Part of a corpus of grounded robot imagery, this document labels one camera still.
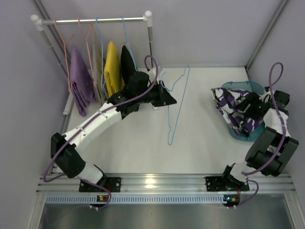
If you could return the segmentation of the purple camouflage trousers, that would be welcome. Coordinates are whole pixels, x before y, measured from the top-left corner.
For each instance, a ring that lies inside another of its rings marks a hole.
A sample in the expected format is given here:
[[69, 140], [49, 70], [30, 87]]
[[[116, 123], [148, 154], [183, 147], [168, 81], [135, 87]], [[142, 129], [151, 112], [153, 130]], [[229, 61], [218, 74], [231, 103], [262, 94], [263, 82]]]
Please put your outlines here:
[[216, 109], [236, 135], [243, 134], [248, 137], [263, 122], [263, 116], [271, 104], [264, 104], [260, 101], [258, 116], [247, 116], [244, 112], [238, 110], [238, 104], [252, 92], [223, 87], [213, 88], [211, 91]]

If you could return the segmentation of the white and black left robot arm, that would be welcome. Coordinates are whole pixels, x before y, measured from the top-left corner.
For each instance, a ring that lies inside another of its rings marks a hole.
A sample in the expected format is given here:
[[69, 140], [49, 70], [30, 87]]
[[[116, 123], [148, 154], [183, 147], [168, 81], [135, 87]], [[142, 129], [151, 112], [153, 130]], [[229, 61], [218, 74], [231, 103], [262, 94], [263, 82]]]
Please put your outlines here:
[[162, 87], [162, 81], [149, 82], [149, 75], [135, 72], [124, 88], [114, 93], [90, 118], [64, 134], [51, 137], [51, 159], [68, 178], [79, 178], [94, 187], [106, 183], [106, 174], [96, 165], [85, 162], [81, 154], [103, 131], [136, 112], [140, 104], [154, 107], [176, 104], [177, 101]]

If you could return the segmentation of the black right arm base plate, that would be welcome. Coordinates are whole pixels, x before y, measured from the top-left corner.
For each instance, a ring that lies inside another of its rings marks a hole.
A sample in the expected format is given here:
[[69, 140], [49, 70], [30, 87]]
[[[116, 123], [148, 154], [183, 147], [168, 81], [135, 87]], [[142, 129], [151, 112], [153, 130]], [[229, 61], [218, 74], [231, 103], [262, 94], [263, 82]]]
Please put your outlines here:
[[208, 192], [218, 191], [249, 191], [249, 185], [236, 179], [228, 179], [222, 176], [205, 177]]

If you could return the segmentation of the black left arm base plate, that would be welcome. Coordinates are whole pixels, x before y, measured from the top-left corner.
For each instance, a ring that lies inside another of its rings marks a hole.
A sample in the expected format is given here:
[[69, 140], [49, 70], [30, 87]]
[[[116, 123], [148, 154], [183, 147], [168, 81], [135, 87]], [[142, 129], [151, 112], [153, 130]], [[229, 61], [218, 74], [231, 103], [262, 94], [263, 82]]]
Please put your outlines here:
[[[104, 189], [110, 192], [120, 192], [121, 190], [121, 178], [120, 177], [106, 177], [97, 183], [99, 186], [103, 186]], [[87, 182], [80, 181], [79, 192], [105, 192], [103, 189]]]

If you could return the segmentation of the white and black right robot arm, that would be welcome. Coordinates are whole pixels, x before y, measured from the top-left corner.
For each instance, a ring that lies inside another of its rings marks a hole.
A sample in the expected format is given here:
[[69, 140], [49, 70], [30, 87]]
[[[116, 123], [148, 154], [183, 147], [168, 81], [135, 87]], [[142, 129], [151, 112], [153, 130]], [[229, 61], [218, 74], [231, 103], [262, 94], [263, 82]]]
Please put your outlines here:
[[244, 162], [227, 166], [223, 179], [231, 187], [241, 187], [250, 175], [279, 176], [299, 142], [287, 129], [290, 95], [276, 90], [259, 95], [241, 89], [217, 88], [213, 91], [215, 106], [235, 136], [251, 137], [263, 126], [245, 156]]

